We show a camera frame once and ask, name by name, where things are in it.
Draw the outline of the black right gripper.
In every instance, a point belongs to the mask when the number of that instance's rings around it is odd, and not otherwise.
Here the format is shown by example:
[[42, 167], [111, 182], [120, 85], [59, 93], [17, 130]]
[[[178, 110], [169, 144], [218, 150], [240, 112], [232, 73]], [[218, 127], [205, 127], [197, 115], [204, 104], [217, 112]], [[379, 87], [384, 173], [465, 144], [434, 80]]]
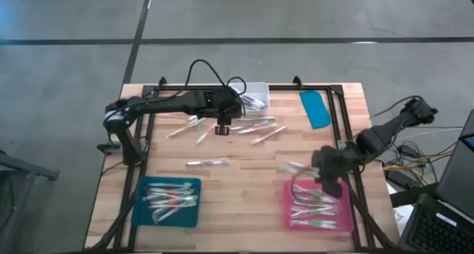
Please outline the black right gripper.
[[313, 168], [318, 170], [318, 183], [336, 183], [344, 173], [356, 165], [356, 152], [323, 146], [313, 152]]

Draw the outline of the white plastic bin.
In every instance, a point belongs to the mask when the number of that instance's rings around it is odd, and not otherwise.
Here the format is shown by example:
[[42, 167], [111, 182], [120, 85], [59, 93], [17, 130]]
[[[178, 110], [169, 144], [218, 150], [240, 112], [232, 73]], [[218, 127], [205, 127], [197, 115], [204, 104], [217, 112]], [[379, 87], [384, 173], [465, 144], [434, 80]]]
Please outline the white plastic bin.
[[247, 82], [243, 83], [230, 83], [230, 87], [233, 88], [239, 95], [246, 94], [264, 101], [267, 106], [261, 110], [250, 110], [244, 106], [246, 116], [262, 116], [270, 107], [270, 88], [267, 83], [264, 82]]

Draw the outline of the pink plastic bin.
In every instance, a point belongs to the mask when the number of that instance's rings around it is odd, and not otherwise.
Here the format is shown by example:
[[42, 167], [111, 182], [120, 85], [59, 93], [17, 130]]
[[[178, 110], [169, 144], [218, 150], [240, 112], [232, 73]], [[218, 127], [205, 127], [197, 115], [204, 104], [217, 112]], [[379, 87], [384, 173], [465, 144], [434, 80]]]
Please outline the pink plastic bin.
[[[342, 186], [342, 197], [335, 198], [336, 202], [334, 203], [334, 207], [337, 210], [333, 211], [336, 215], [313, 215], [306, 218], [291, 218], [290, 214], [294, 213], [290, 208], [293, 206], [297, 207], [307, 207], [294, 204], [297, 194], [305, 194], [309, 195], [308, 193], [295, 193], [293, 191], [294, 186], [300, 186], [306, 189], [311, 190], [320, 190], [322, 191], [322, 195], [332, 197], [326, 194], [320, 183], [315, 183], [312, 180], [301, 180], [296, 181], [295, 183], [291, 183], [290, 180], [285, 181], [283, 183], [283, 219], [284, 224], [286, 225], [288, 230], [306, 230], [306, 231], [336, 231], [336, 232], [344, 232], [344, 233], [351, 233], [354, 229], [353, 224], [353, 214], [352, 214], [352, 207], [350, 203], [349, 191], [347, 189], [347, 185], [342, 182], [340, 185]], [[337, 224], [335, 225], [337, 228], [335, 230], [327, 230], [327, 229], [316, 229], [316, 228], [303, 228], [303, 227], [292, 227], [290, 223], [291, 220], [329, 220], [329, 221], [336, 221]]]

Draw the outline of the teal plastic lid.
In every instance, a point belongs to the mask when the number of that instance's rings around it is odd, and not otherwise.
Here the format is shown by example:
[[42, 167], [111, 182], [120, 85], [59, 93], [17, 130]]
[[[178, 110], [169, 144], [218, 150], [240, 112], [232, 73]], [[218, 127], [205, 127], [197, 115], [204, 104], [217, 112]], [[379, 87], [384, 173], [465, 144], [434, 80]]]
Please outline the teal plastic lid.
[[325, 107], [320, 93], [308, 90], [301, 92], [300, 98], [310, 125], [314, 130], [327, 127], [330, 124], [330, 114]]

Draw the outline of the black power strip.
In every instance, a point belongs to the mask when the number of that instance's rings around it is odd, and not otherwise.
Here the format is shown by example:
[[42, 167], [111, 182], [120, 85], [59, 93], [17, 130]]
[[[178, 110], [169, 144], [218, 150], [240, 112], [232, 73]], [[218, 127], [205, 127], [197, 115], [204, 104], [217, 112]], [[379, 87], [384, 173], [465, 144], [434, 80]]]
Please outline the black power strip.
[[412, 179], [398, 170], [387, 170], [385, 178], [401, 187], [410, 187], [412, 184]]

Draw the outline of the white paper sheet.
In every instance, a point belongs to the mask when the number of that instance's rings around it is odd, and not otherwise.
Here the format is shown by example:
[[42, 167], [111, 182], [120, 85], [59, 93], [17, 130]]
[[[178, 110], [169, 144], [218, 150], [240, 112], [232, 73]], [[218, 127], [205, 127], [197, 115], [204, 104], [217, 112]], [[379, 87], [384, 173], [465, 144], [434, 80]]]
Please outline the white paper sheet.
[[395, 221], [397, 225], [406, 224], [408, 219], [411, 216], [413, 209], [414, 207], [411, 204], [400, 206], [400, 207], [394, 207], [393, 212], [394, 212]]

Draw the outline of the dark grey open laptop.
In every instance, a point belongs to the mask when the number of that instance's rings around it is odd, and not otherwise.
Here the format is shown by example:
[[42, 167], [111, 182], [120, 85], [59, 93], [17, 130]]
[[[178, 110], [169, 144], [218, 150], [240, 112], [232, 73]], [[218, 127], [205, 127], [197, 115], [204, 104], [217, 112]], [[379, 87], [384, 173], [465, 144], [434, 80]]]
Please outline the dark grey open laptop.
[[474, 109], [433, 193], [422, 193], [398, 245], [418, 254], [474, 254]]

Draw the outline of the teal plastic bin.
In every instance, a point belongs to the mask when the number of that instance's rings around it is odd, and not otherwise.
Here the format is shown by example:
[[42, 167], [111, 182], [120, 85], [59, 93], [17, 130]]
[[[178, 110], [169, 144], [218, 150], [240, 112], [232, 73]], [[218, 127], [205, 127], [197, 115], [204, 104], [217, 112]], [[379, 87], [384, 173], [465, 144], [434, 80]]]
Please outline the teal plastic bin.
[[[182, 208], [178, 213], [170, 216], [163, 222], [155, 224], [152, 219], [152, 214], [155, 210], [150, 210], [149, 201], [143, 201], [142, 198], [148, 195], [147, 189], [159, 188], [159, 187], [148, 187], [149, 183], [173, 183], [183, 184], [190, 182], [191, 188], [188, 189], [177, 189], [177, 190], [193, 190], [194, 196], [197, 196], [197, 206]], [[201, 179], [199, 178], [179, 178], [179, 177], [156, 177], [156, 176], [145, 176], [138, 180], [138, 186], [136, 191], [136, 198], [134, 201], [133, 213], [132, 213], [132, 224], [135, 226], [163, 226], [163, 227], [196, 227], [198, 223], [198, 214], [200, 211], [201, 202]]]

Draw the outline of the black metal stand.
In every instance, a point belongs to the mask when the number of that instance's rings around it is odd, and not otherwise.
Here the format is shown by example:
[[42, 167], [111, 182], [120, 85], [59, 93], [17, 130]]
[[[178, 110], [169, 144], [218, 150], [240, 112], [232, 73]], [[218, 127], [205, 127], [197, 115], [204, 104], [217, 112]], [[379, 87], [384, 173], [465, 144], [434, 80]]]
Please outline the black metal stand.
[[[0, 167], [6, 168], [6, 170], [3, 170], [3, 173], [6, 174], [4, 180], [9, 184], [10, 188], [10, 211], [4, 222], [0, 224], [0, 254], [10, 254], [14, 241], [18, 237], [19, 228], [27, 207], [27, 201], [32, 192], [36, 178], [43, 176], [48, 181], [55, 181], [59, 177], [59, 171], [47, 169], [14, 158], [3, 151], [0, 151]], [[24, 177], [23, 187], [18, 192], [15, 191], [11, 179], [12, 174], [15, 173]]]

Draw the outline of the black aluminium table frame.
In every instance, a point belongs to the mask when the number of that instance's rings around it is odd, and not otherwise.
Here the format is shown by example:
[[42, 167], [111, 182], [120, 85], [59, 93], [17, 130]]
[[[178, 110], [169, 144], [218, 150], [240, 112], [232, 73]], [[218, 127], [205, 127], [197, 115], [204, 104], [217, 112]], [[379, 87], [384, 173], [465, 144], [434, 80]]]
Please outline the black aluminium table frame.
[[[313, 129], [300, 93], [321, 94], [331, 122]], [[283, 219], [283, 183], [287, 161], [306, 164], [312, 151], [325, 144], [342, 147], [355, 133], [370, 125], [359, 83], [270, 85], [267, 114], [287, 129], [259, 144], [254, 135], [209, 136], [196, 144], [210, 126], [179, 136], [167, 135], [183, 126], [180, 113], [143, 116], [132, 125], [148, 152], [141, 166], [121, 164], [121, 155], [104, 160], [84, 246], [88, 251], [132, 252], [323, 252], [374, 247], [373, 231], [353, 213], [351, 233], [288, 230]], [[228, 158], [213, 166], [186, 165], [189, 161]], [[196, 227], [134, 227], [130, 223], [131, 193], [142, 176], [201, 179], [201, 205]]]

